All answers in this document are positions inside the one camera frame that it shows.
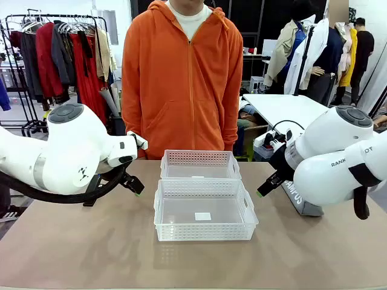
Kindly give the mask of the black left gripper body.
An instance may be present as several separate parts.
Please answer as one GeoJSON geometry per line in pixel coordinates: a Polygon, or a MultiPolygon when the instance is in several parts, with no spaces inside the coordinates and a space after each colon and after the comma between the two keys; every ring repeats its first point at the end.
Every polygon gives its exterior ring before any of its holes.
{"type": "Polygon", "coordinates": [[[90,181],[90,189],[114,189],[126,173],[124,164],[103,173],[95,173],[90,181]]]}

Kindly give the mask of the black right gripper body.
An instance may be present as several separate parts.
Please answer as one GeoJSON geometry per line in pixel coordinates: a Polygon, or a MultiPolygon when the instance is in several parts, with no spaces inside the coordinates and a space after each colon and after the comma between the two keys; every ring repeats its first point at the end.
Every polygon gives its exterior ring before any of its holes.
{"type": "Polygon", "coordinates": [[[278,148],[269,160],[270,165],[276,170],[271,177],[272,183],[283,183],[284,181],[293,181],[294,169],[291,168],[285,159],[286,145],[278,148]]]}

